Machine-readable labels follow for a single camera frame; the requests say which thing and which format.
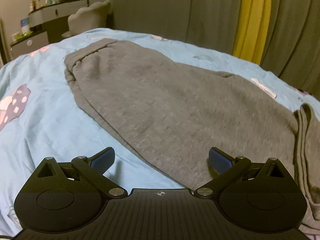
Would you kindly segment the grey sweatpants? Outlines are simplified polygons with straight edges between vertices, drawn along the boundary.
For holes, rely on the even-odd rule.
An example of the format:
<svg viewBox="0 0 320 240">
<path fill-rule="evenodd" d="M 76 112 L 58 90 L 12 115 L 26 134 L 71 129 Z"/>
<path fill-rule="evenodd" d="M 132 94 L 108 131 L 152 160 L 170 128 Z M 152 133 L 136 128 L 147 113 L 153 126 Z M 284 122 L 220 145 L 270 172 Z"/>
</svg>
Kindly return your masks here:
<svg viewBox="0 0 320 240">
<path fill-rule="evenodd" d="M 281 160 L 307 201 L 300 230 L 319 234 L 319 120 L 291 111 L 257 85 L 181 64 L 130 41 L 102 39 L 65 58 L 77 105 L 128 150 L 195 190 L 217 176 L 217 147 L 254 162 Z"/>
</svg>

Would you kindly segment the light blue patterned bedsheet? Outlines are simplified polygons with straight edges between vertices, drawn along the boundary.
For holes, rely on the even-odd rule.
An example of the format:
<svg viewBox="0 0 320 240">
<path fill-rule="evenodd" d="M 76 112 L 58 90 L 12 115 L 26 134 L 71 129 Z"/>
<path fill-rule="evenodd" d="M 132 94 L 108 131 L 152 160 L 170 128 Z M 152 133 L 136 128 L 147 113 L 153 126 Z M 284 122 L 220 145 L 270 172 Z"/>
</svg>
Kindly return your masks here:
<svg viewBox="0 0 320 240">
<path fill-rule="evenodd" d="M 287 109 L 295 111 L 308 103 L 319 113 L 317 99 L 256 64 L 156 35 L 98 28 L 32 51 L 1 68 L 1 110 L 8 109 L 18 87 L 26 85 L 30 90 L 23 113 L 1 130 L 1 235 L 14 237 L 20 232 L 14 200 L 45 157 L 68 162 L 111 146 L 116 161 L 105 175 L 115 183 L 127 190 L 179 187 L 117 142 L 75 103 L 65 79 L 65 57 L 102 38 L 128 40 L 159 51 L 176 62 L 257 80 L 274 92 L 276 101 Z"/>
</svg>

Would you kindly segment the grey dressing table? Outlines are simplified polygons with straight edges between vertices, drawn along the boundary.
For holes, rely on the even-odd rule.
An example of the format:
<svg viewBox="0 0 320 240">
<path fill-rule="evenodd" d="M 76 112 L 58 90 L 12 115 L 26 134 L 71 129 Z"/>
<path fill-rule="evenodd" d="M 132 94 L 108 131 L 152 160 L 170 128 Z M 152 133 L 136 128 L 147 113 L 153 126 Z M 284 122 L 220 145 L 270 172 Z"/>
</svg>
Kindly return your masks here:
<svg viewBox="0 0 320 240">
<path fill-rule="evenodd" d="M 28 15 L 29 27 L 34 33 L 21 41 L 10 45 L 10 53 L 13 59 L 41 46 L 60 42 L 63 33 L 69 31 L 68 17 L 76 13 L 80 8 L 88 7 L 95 2 L 105 0 L 78 0 L 73 2 L 50 5 L 31 12 Z"/>
</svg>

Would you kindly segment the grey and yellow curtain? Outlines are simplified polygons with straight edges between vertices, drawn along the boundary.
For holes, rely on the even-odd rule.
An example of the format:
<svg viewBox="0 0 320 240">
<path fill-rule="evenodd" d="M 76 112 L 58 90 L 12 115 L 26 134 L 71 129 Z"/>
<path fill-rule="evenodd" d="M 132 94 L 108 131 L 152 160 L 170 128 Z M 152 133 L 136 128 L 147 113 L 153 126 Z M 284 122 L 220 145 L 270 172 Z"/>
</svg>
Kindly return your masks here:
<svg viewBox="0 0 320 240">
<path fill-rule="evenodd" d="M 111 0 L 116 29 L 258 64 L 319 97 L 319 0 Z"/>
</svg>

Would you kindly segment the grey shell-back chair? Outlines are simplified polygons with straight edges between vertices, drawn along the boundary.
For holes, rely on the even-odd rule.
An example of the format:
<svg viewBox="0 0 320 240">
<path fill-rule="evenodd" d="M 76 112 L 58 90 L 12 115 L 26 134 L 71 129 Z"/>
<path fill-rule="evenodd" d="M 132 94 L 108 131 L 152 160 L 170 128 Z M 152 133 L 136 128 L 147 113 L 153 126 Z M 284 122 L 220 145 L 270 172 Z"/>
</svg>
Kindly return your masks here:
<svg viewBox="0 0 320 240">
<path fill-rule="evenodd" d="M 111 1 L 105 0 L 80 8 L 68 17 L 69 31 L 63 33 L 61 37 L 69 38 L 92 29 L 105 28 L 110 7 Z"/>
</svg>

